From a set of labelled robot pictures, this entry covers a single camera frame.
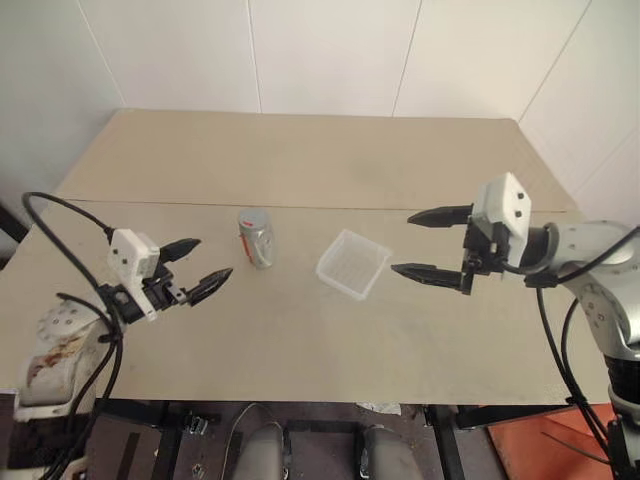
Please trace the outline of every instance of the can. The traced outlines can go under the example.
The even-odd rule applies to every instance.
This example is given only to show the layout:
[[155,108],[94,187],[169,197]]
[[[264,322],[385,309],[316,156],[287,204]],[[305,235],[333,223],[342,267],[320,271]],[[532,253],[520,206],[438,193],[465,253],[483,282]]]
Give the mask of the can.
[[238,214],[238,227],[244,251],[256,268],[273,265],[275,241],[269,214],[263,208],[245,208]]

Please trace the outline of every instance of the silver can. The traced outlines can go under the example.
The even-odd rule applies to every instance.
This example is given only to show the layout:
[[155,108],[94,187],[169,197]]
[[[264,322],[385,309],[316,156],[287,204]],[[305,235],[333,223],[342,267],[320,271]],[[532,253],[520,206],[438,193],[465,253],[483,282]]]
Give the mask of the silver can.
[[275,241],[269,214],[263,208],[245,208],[238,214],[244,251],[256,268],[273,265]]

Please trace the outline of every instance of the floor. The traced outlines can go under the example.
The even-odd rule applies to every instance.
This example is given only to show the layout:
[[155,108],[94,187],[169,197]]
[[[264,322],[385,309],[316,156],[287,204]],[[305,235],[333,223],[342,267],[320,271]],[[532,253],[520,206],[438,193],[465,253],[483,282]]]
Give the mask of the floor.
[[[13,398],[0,395],[0,455],[6,458],[6,444],[11,425]],[[176,480],[218,479],[224,447],[231,423],[246,405],[241,402],[198,402],[184,404],[200,415],[220,414],[221,423],[204,436],[184,435],[174,478]],[[411,446],[425,479],[443,478],[433,430],[425,426],[424,416],[411,405],[402,406],[402,415],[376,414],[355,404],[267,402],[281,423],[287,420],[330,420],[359,422],[362,425],[383,424],[403,436]],[[252,409],[238,425],[249,434],[268,421],[261,409]],[[458,446],[469,480],[503,480],[506,478],[493,446],[484,430],[457,432]],[[127,441],[135,442],[135,456],[129,479],[149,479],[155,461],[160,433],[107,417],[101,417],[89,442],[92,459],[90,478],[111,480],[118,477]],[[344,433],[292,433],[293,464],[291,479],[352,480],[353,437]]]

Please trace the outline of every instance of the clear plastic box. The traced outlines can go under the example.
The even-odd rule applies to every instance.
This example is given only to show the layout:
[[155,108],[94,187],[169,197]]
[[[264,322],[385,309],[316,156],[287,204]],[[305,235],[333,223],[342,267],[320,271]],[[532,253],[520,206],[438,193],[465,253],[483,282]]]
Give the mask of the clear plastic box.
[[356,300],[367,298],[391,250],[350,230],[343,230],[320,257],[320,279]]

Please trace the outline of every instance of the tabletop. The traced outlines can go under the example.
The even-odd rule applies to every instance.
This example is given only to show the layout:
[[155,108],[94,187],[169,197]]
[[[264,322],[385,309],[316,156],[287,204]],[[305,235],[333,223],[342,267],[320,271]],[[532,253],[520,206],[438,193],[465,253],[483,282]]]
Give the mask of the tabletop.
[[[163,193],[160,187],[168,186],[171,176],[166,165],[171,156],[171,152],[167,153],[168,145],[186,145],[189,142],[185,136],[200,138],[193,131],[198,130],[194,126],[199,125],[196,117],[204,119],[203,125],[210,122],[224,125],[223,118],[227,115],[231,124],[243,117],[123,112],[96,139],[60,188],[62,196],[75,199],[107,223],[145,232],[158,244],[181,237],[201,238],[202,244],[187,259],[171,265],[180,286],[189,288],[213,270],[234,268],[229,282],[207,301],[194,308],[172,308],[161,313],[153,323],[140,321],[128,328],[123,368],[114,392],[116,397],[443,404],[564,402],[566,392],[545,343],[535,294],[524,287],[521,279],[479,277],[473,294],[467,297],[419,285],[385,268],[369,297],[358,302],[320,282],[315,275],[320,255],[344,228],[390,248],[393,251],[390,263],[425,262],[459,269],[462,228],[424,229],[408,225],[406,218],[414,208],[442,204],[434,203],[439,199],[450,198],[453,202],[454,197],[459,196],[464,198],[455,203],[472,200],[477,184],[486,179],[469,180],[466,175],[460,175],[462,156],[453,156],[458,160],[447,162],[446,157],[435,161],[426,155],[423,162],[415,162],[418,170],[409,174],[407,165],[418,158],[415,143],[409,142],[402,147],[405,152],[397,154],[396,158],[404,158],[405,163],[397,161],[395,172],[393,168],[380,166],[383,157],[373,155],[375,152],[369,147],[365,150],[372,156],[366,157],[365,162],[365,157],[353,153],[357,149],[357,142],[353,141],[349,148],[354,162],[364,162],[360,170],[366,173],[365,164],[371,164],[378,172],[387,169],[387,178],[373,175],[367,179],[363,173],[347,181],[348,176],[338,175],[341,180],[335,183],[335,188],[325,189],[323,193],[315,182],[322,175],[328,178],[321,167],[307,162],[305,168],[291,173],[283,165],[278,166],[274,160],[277,152],[263,145],[266,160],[258,155],[259,148],[252,151],[256,169],[266,175],[263,177],[266,179],[256,183],[256,188],[243,189],[240,188],[244,185],[242,175],[238,177],[234,173],[236,162],[227,160],[222,168],[225,162],[219,160],[219,151],[213,146],[218,143],[207,141],[185,153],[182,162],[178,162],[181,173],[173,176],[174,180],[180,179],[176,184],[179,187]],[[141,117],[135,122],[139,122],[144,131],[153,130],[150,125],[156,121],[163,123],[170,117],[169,123],[177,126],[177,130],[158,130],[156,138],[161,139],[165,148],[149,147],[149,153],[145,153],[143,145],[153,135],[149,133],[138,143],[138,130],[131,128],[129,117]],[[296,125],[296,119],[301,119],[303,124],[309,120],[277,117],[278,122],[286,120],[288,130],[293,128],[292,124]],[[191,128],[182,125],[180,118],[186,119]],[[249,123],[260,123],[255,116],[247,118]],[[319,121],[310,118],[311,124]],[[122,119],[126,119],[124,123],[128,128],[120,125]],[[321,120],[320,123],[332,124],[330,117]],[[357,131],[369,128],[364,124],[370,122],[379,125],[380,119],[335,120],[343,130],[347,128],[345,125],[353,123],[355,126],[349,128]],[[444,128],[437,120],[411,120],[415,125],[408,130],[422,128],[425,131],[422,137],[432,140],[421,143],[423,151],[458,151],[462,149],[460,145],[465,145],[469,151],[488,155],[483,160],[486,167],[471,162],[473,165],[467,168],[470,172],[493,175],[520,168],[520,179],[534,202],[534,224],[579,220],[580,215],[570,198],[527,146],[517,127],[514,130],[512,122],[481,120],[477,123],[480,130],[502,130],[505,142],[519,144],[510,150],[521,153],[515,157],[504,153],[508,149],[500,146],[499,133],[493,133],[494,138],[489,142],[493,146],[485,146],[483,150],[473,145],[474,135],[454,141],[453,137],[446,139],[432,134],[433,129]],[[459,126],[453,120],[444,123],[446,129],[460,128],[460,131],[473,131],[475,124],[462,121],[464,125]],[[401,137],[402,130],[398,126],[394,135]],[[382,132],[386,129],[380,127],[379,131],[377,137],[384,136]],[[264,140],[263,134],[257,137]],[[384,143],[380,138],[371,141]],[[252,144],[253,139],[247,134],[242,142]],[[299,161],[305,161],[307,149],[312,157],[318,154],[322,142],[318,138],[316,143],[298,144]],[[289,149],[289,158],[294,157],[290,144],[283,143],[282,148]],[[218,167],[198,166],[205,157],[221,168],[219,175],[213,174]],[[258,165],[260,161],[271,162],[271,170]],[[246,165],[239,167],[241,173],[249,169],[249,160],[244,162]],[[142,175],[145,169],[159,170],[159,173],[150,175],[148,183],[134,188],[136,183],[121,171],[127,165],[136,175]],[[123,174],[122,181],[118,180],[120,174],[105,178],[107,167]],[[329,162],[326,168],[340,174],[351,171],[352,166]],[[439,171],[441,177],[429,176],[434,170]],[[183,183],[187,178],[185,171],[190,172],[188,178],[192,179],[193,189]],[[289,175],[286,181],[283,175]],[[414,187],[418,184],[413,179],[415,176],[428,179],[425,182],[431,188],[414,195],[401,193],[399,186],[405,180],[413,181],[410,185]],[[297,190],[296,194],[287,189],[290,182],[295,184],[302,178],[314,180],[309,181],[308,189]],[[207,190],[205,180],[211,185],[224,185],[231,193],[227,196],[218,188]],[[342,190],[349,182],[353,188],[346,195]],[[383,183],[391,187],[376,193],[373,187],[381,187]],[[463,186],[471,191],[464,191]],[[365,200],[369,198],[372,206],[365,208]],[[236,224],[242,205],[269,206],[278,257],[268,270],[254,269],[244,257]],[[92,271],[102,280],[113,281],[105,263],[107,250],[101,232],[59,207],[47,209],[45,217]],[[88,287],[43,235],[32,230],[0,274],[3,316],[0,388],[15,386],[21,362],[33,342],[36,320],[55,304],[54,294],[60,289],[78,294],[87,292]],[[552,326],[558,333],[571,296],[563,289],[553,289],[547,293],[547,299]],[[574,327],[570,355],[576,376],[592,401],[607,401],[606,372],[588,326],[584,321],[576,321]]]

